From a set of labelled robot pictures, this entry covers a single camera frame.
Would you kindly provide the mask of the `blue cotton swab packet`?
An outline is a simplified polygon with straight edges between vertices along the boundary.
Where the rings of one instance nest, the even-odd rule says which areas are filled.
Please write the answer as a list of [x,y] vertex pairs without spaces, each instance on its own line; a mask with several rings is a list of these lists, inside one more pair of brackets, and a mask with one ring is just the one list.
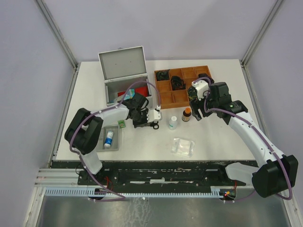
[[116,99],[117,102],[120,102],[121,100],[127,100],[132,98],[135,95],[135,90],[134,89],[129,89],[127,92],[119,92],[118,97]]

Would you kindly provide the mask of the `black handled scissors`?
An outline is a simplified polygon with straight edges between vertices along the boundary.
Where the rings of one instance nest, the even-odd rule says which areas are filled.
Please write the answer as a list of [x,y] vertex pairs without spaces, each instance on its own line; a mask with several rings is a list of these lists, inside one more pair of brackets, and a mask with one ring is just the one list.
[[159,128],[159,121],[147,122],[143,124],[143,127],[152,127],[154,130]]

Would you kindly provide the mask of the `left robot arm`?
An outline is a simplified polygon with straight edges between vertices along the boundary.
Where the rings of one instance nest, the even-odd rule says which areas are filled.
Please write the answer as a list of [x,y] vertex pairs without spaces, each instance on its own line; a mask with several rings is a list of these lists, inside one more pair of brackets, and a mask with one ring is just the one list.
[[85,108],[76,112],[64,139],[69,143],[70,151],[79,156],[89,172],[89,180],[94,184],[101,184],[105,179],[105,173],[101,170],[103,165],[96,151],[102,128],[127,119],[133,122],[147,122],[148,104],[146,97],[135,93],[132,98],[94,113]]

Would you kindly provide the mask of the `white gauze packet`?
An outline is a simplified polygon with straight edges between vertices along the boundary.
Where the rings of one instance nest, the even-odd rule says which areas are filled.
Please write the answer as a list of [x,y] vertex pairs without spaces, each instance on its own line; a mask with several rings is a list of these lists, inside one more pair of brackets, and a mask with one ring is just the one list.
[[195,142],[182,138],[174,138],[171,152],[182,157],[192,157],[194,152]]

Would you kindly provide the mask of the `brown bottle orange cap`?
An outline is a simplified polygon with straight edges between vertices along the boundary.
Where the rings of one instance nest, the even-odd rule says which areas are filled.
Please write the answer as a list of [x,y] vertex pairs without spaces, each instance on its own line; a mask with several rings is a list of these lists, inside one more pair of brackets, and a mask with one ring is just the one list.
[[190,116],[191,116],[191,109],[189,107],[187,107],[182,114],[182,121],[184,122],[188,122],[190,120]]

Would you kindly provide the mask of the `red first aid pouch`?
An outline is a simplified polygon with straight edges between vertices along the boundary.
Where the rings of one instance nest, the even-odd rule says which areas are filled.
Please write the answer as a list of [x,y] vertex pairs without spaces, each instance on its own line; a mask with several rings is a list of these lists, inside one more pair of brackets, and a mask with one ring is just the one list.
[[[135,93],[139,93],[143,95],[144,97],[147,97],[149,95],[148,93],[148,87],[138,87],[135,89],[132,89]],[[125,93],[125,91],[117,93],[118,96],[122,96]]]

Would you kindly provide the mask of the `white blue bottle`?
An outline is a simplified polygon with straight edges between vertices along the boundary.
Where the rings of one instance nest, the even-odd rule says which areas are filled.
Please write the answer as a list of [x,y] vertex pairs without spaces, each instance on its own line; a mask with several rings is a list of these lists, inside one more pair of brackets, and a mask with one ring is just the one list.
[[106,135],[106,138],[105,138],[105,141],[104,141],[104,148],[105,148],[105,149],[111,147],[111,145],[112,145],[112,140],[113,140],[113,135],[114,135],[114,132],[113,132],[113,131],[108,131],[108,132],[107,132],[107,135]]

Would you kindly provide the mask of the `small green packet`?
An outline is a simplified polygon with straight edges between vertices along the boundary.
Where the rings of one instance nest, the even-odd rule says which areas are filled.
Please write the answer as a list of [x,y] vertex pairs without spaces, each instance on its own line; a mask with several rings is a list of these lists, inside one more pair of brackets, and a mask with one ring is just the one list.
[[118,121],[118,125],[119,125],[119,127],[120,127],[121,129],[126,127],[126,124],[125,124],[125,121],[124,121],[124,120],[119,120],[119,121]]

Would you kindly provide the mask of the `grey metal box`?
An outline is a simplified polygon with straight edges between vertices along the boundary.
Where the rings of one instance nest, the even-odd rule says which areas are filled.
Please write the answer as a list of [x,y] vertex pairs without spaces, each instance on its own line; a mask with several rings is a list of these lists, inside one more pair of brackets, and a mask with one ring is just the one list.
[[104,77],[107,106],[113,105],[117,93],[126,91],[129,86],[132,89],[148,87],[148,107],[153,106],[151,86],[145,83],[149,79],[142,46],[100,52],[98,58]]

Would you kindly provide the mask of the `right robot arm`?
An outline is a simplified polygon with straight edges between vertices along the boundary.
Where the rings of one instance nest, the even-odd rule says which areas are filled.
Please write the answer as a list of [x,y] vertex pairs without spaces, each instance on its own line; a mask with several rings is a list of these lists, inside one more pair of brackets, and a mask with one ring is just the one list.
[[217,173],[218,181],[228,185],[233,180],[252,185],[262,198],[277,195],[284,200],[293,198],[298,160],[285,155],[254,123],[247,107],[239,100],[232,101],[225,82],[214,83],[207,77],[192,82],[197,97],[190,101],[193,116],[199,121],[216,114],[243,140],[258,166],[239,162],[229,164]]

